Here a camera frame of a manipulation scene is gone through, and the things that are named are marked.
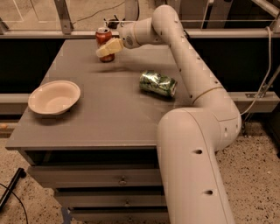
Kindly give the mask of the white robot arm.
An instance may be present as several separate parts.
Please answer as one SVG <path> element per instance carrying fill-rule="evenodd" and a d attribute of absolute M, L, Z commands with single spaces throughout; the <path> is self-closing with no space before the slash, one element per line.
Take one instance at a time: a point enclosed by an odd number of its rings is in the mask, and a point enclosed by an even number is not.
<path fill-rule="evenodd" d="M 235 224 L 215 157 L 238 136 L 242 119 L 228 92 L 186 38 L 177 12 L 157 7 L 119 28 L 99 57 L 123 48 L 169 46 L 191 105 L 166 113 L 157 126 L 157 157 L 171 224 Z"/>

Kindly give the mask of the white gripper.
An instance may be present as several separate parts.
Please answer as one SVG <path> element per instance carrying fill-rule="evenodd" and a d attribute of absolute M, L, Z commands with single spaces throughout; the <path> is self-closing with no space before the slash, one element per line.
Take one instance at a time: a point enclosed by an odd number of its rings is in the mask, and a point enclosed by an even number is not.
<path fill-rule="evenodd" d="M 120 38 L 111 38 L 105 44 L 101 45 L 96 50 L 96 55 L 102 58 L 110 54 L 119 53 L 124 47 L 128 49 L 139 47 L 140 44 L 137 42 L 135 34 L 135 25 L 135 22 L 121 22 L 117 28 Z"/>

